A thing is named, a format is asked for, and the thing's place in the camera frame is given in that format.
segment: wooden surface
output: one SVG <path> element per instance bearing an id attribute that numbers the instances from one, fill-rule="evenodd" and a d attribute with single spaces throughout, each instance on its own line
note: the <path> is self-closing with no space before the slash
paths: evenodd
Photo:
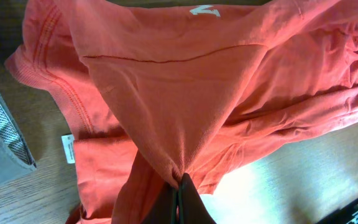
<path id="1" fill-rule="evenodd" d="M 60 140 L 70 130 L 47 92 L 17 83 L 2 64 L 22 42 L 25 2 L 0 0 L 0 92 L 37 160 L 38 170 L 0 188 L 0 224 L 64 223 L 69 211 L 79 202 L 75 168 L 66 163 Z M 118 3 L 162 7 L 218 2 Z M 227 202 L 225 209 L 222 204 L 220 210 L 226 211 L 226 218 L 229 215 L 234 223 L 318 221 L 358 197 L 358 124 L 317 139 L 286 145 L 234 171 L 225 176 L 215 196 Z"/>

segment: wooden floor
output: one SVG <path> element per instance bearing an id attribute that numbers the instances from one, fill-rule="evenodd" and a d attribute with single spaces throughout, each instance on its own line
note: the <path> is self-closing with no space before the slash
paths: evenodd
<path id="1" fill-rule="evenodd" d="M 17 83 L 2 64 L 22 42 L 25 2 L 0 0 L 0 92 L 37 160 L 38 170 L 0 188 L 0 224 L 64 223 L 79 202 L 75 167 L 66 163 L 60 140 L 70 130 L 47 92 Z M 117 2 L 160 7 L 219 1 Z M 250 1 L 225 3 L 250 4 Z M 224 203 L 220 212 L 213 215 L 223 223 L 315 223 L 357 197 L 358 124 L 355 124 L 320 138 L 283 146 L 225 176 L 214 198 Z"/>

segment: clothing tag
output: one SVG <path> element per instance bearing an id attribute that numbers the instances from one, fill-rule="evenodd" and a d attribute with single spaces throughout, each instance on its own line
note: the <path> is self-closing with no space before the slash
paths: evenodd
<path id="1" fill-rule="evenodd" d="M 74 158 L 74 136 L 67 134 L 62 136 L 63 148 L 65 149 L 66 159 L 68 164 L 75 163 Z"/>

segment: coral garment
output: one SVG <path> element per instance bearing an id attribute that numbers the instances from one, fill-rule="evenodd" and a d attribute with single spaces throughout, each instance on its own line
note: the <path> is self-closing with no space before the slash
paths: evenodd
<path id="1" fill-rule="evenodd" d="M 80 223 L 139 223 L 164 181 L 212 193 L 285 143 L 358 122 L 358 1 L 122 7 L 30 0 L 6 66 L 75 136 Z"/>

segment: white label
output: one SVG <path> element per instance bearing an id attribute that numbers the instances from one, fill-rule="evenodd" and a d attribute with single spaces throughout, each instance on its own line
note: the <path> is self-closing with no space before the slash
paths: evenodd
<path id="1" fill-rule="evenodd" d="M 68 164 L 75 163 L 74 158 L 74 136 L 67 134 L 62 136 L 63 148 L 65 149 L 66 159 Z"/>
<path id="2" fill-rule="evenodd" d="M 209 7 L 213 7 L 213 6 L 210 6 L 210 5 L 198 6 L 197 8 L 190 10 L 190 12 L 193 15 L 207 13 L 207 14 L 214 14 L 217 17 L 221 17 L 221 15 L 220 15 L 220 13 L 219 13 L 219 11 L 217 9 L 209 10 L 209 9 L 207 9 Z"/>

